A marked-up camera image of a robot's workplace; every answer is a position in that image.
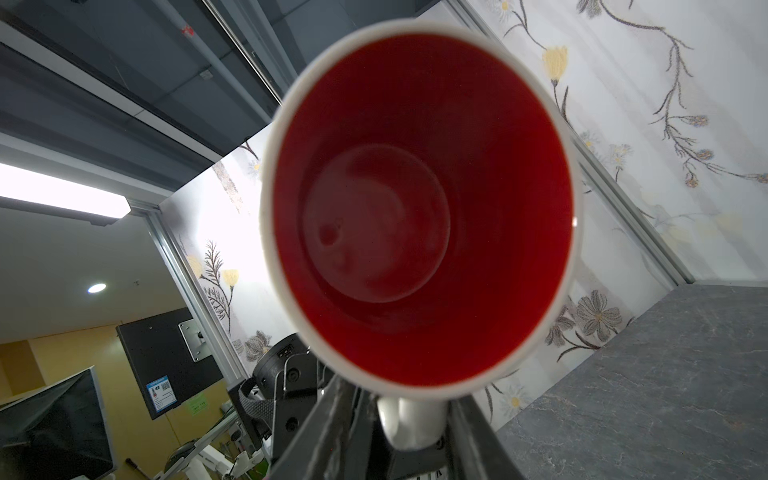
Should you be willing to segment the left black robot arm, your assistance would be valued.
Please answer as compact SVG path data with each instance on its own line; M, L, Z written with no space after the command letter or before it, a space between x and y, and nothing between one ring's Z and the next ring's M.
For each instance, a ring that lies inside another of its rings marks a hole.
M229 390L246 433L270 464L283 456L333 376L293 333L257 362L249 378Z

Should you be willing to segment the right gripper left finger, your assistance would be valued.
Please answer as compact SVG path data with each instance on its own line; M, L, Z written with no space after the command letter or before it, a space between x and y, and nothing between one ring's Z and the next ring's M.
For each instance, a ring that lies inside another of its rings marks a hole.
M356 392L335 376L267 479L343 479Z

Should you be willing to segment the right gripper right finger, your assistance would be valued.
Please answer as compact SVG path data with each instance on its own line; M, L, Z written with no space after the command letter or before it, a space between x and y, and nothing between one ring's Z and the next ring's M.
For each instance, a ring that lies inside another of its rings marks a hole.
M450 479L524 479L471 396L449 402L446 450Z

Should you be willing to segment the cream upside-down mug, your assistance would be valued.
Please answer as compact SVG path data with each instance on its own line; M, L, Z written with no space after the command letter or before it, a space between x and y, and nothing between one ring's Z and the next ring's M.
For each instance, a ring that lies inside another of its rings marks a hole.
M545 339L580 253L566 125L520 61L465 28L382 22L296 80L262 164L260 233L305 344L378 397L399 450Z

